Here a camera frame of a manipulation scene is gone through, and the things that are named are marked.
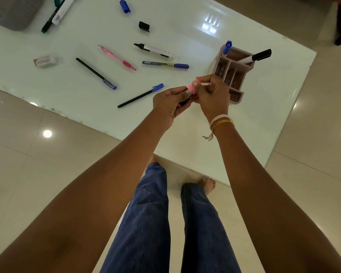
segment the blue jeans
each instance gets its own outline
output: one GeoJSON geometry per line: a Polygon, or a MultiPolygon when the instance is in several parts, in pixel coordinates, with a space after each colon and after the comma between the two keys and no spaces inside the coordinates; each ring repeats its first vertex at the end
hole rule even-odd
{"type": "MultiPolygon", "coordinates": [[[[181,190],[185,222],[182,273],[241,273],[225,229],[203,188],[181,190]]],[[[169,272],[167,174],[151,163],[139,182],[100,273],[169,272]]]]}

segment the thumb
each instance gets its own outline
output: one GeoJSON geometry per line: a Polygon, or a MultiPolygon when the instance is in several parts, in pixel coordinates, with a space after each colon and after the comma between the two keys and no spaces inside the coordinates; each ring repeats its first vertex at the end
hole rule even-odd
{"type": "Polygon", "coordinates": [[[187,89],[177,95],[174,95],[176,97],[177,103],[180,103],[181,101],[184,101],[188,99],[192,94],[192,91],[190,89],[187,89]]]}
{"type": "Polygon", "coordinates": [[[193,81],[192,85],[199,98],[202,98],[202,96],[204,96],[205,94],[208,94],[205,87],[201,83],[197,83],[196,81],[193,81]]]}

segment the pink desk organizer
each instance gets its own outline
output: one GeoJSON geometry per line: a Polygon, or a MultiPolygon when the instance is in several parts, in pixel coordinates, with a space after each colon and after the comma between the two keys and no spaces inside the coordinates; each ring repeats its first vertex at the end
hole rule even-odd
{"type": "Polygon", "coordinates": [[[238,60],[252,56],[244,50],[231,47],[227,56],[222,56],[223,45],[218,52],[214,62],[211,64],[211,73],[221,78],[228,86],[230,92],[230,102],[232,104],[239,104],[241,102],[244,92],[241,91],[242,83],[246,73],[254,68],[255,61],[248,64],[238,63],[238,60]]]}

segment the person's right hand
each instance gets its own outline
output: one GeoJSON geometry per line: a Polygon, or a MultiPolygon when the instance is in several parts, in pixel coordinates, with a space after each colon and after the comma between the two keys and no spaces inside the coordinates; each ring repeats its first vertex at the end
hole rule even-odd
{"type": "Polygon", "coordinates": [[[215,75],[201,76],[196,79],[202,83],[211,82],[209,86],[203,86],[197,81],[192,82],[196,91],[196,94],[192,96],[192,100],[201,105],[202,112],[208,122],[210,123],[218,115],[227,115],[230,101],[227,84],[215,75]]]}

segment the glossy tabletop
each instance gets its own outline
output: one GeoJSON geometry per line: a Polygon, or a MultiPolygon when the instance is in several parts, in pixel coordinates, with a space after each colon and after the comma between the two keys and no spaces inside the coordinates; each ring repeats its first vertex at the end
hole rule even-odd
{"type": "MultiPolygon", "coordinates": [[[[119,0],[76,0],[59,26],[45,35],[41,28],[54,11],[53,0],[46,0],[25,31],[0,26],[0,90],[124,139],[151,111],[153,95],[121,109],[119,104],[159,83],[165,89],[188,86],[196,76],[208,73],[227,40],[250,53],[270,48],[272,56],[256,62],[246,75],[242,102],[229,108],[236,129],[265,166],[316,53],[213,0],[126,1],[129,14],[119,0]],[[139,29],[139,21],[150,25],[150,33],[139,29]],[[175,59],[150,54],[134,43],[173,53],[175,59]],[[107,57],[98,44],[137,71],[107,57]],[[33,59],[49,54],[58,64],[36,68],[33,59]],[[117,89],[107,87],[76,57],[117,89]],[[149,66],[142,61],[190,67],[149,66]]],[[[200,107],[192,104],[163,136],[155,154],[227,184],[217,140],[202,138],[209,133],[200,107]]]]}

